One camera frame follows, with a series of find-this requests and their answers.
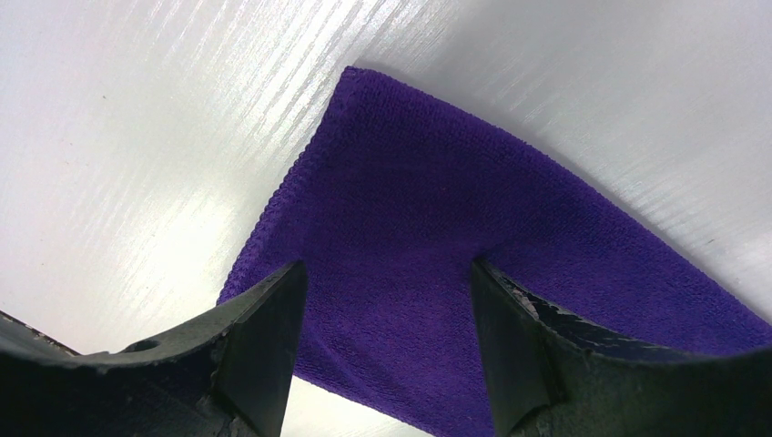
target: black plastic part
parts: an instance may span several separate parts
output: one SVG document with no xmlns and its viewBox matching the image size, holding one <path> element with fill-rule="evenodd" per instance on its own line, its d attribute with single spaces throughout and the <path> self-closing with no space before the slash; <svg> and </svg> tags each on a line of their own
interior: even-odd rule
<svg viewBox="0 0 772 437">
<path fill-rule="evenodd" d="M 0 312 L 0 351 L 42 355 L 50 358 L 74 357 L 77 352 L 25 325 L 21 320 Z"/>
<path fill-rule="evenodd" d="M 771 349 L 716 358 L 632 339 L 482 260 L 472 303 L 499 437 L 772 435 Z"/>
<path fill-rule="evenodd" d="M 306 287 L 289 265 L 117 354 L 42 353 L 0 325 L 0 435 L 279 437 Z"/>
</svg>

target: white surface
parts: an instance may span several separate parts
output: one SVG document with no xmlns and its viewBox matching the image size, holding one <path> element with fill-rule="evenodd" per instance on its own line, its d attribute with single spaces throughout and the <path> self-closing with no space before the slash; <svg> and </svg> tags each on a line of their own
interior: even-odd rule
<svg viewBox="0 0 772 437">
<path fill-rule="evenodd" d="M 0 308 L 92 352 L 211 307 L 356 62 L 532 142 L 770 319 L 770 28 L 760 1 L 0 0 Z"/>
<path fill-rule="evenodd" d="M 429 434 L 295 378 L 281 437 L 429 437 Z"/>
</svg>

